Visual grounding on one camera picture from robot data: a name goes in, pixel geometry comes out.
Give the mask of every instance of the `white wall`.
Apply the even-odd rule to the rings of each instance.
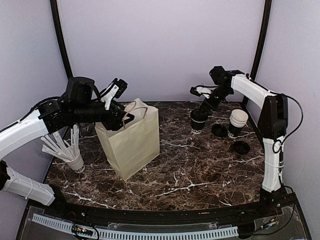
[[[264,0],[59,1],[74,75],[100,89],[124,79],[123,101],[198,100],[190,87],[212,85],[214,66],[249,73],[263,9]]]
[[[257,82],[296,98],[302,127],[285,142],[284,181],[296,191],[313,239],[320,239],[320,1],[273,1]],[[252,113],[259,111],[252,104]],[[300,121],[289,100],[291,132]]]
[[[50,1],[2,0],[0,4],[0,129],[21,118],[38,101],[60,96],[67,77],[60,57]],[[42,182],[51,157],[33,141],[4,161]],[[0,239],[14,240],[27,201],[0,191]]]

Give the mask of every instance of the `black paper cup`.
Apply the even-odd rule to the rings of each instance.
[[[241,109],[235,109],[230,116],[228,137],[236,139],[242,131],[242,128],[246,125],[248,120],[248,114]]]
[[[192,110],[191,114],[191,132],[193,134],[202,133],[202,129],[204,129],[206,121],[208,119],[208,114],[206,112],[202,112],[200,109]]]

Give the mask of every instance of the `white paper cup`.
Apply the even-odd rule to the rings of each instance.
[[[228,128],[228,137],[236,139],[242,128],[246,125],[249,116],[245,111],[241,109],[235,109],[230,116],[230,123]]]
[[[84,160],[80,153],[75,160],[67,162],[66,164],[77,174],[80,174],[85,170]]]

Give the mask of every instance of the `black lid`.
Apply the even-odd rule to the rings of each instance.
[[[250,151],[250,146],[244,141],[236,141],[233,145],[234,150],[237,154],[243,155]]]
[[[199,121],[199,122],[203,122],[208,119],[208,113],[201,110],[200,108],[192,110],[190,116],[193,120]]]
[[[228,134],[227,128],[221,124],[212,125],[211,132],[219,138],[225,137]]]

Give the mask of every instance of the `black frame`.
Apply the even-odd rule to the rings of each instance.
[[[57,0],[50,0],[51,10],[52,10],[52,18],[54,22],[55,32],[57,41],[60,48],[60,53],[62,57],[62,61],[64,64],[65,72],[68,78],[73,76],[71,65],[69,62],[67,49],[65,46],[65,41],[63,37],[59,10]],[[253,80],[256,79],[259,64],[261,61],[263,48],[266,40],[268,23],[270,18],[272,0],[265,0],[264,11],[262,17],[261,30],[259,35],[259,40],[257,44],[257,49],[254,57],[254,62],[251,69],[251,78]],[[253,126],[255,133],[262,145],[261,134],[258,131],[256,124],[254,123],[252,116],[248,112],[247,104],[248,98],[244,97],[243,101],[240,103],[242,109],[246,111],[249,115],[249,122]],[[296,194],[289,193],[283,195],[279,202],[281,203],[281,207],[290,206],[295,204],[298,213],[300,215],[303,229],[306,234],[308,240],[311,240],[311,234],[302,212],[300,203]],[[16,239],[19,240],[22,234],[22,230],[25,224],[26,217],[28,215],[28,211],[30,206],[38,207],[45,209],[45,214],[51,215],[53,217],[57,217],[55,212],[52,212],[50,207],[43,206],[42,204],[35,202],[33,200],[29,200],[27,206],[24,210],[22,220],[20,222],[18,234]],[[260,218],[255,211],[248,212],[246,214],[239,214],[239,212],[243,210],[252,210],[256,209],[259,206],[259,202],[248,203],[244,205],[238,206],[230,206],[230,207],[222,207],[222,208],[211,208],[211,209],[203,209],[203,210],[189,210],[189,211],[131,211],[131,210],[114,210],[114,209],[104,209],[98,207],[88,207],[79,204],[67,203],[67,207],[75,211],[77,218],[76,220],[82,221],[88,224],[94,225],[105,225],[108,223],[126,223],[126,224],[141,224],[141,225],[184,225],[184,224],[200,224],[200,223],[210,223],[210,222],[218,222],[220,226],[222,225],[233,225],[233,226],[244,226],[252,224],[255,219]],[[274,212],[268,212],[268,216],[274,215]]]

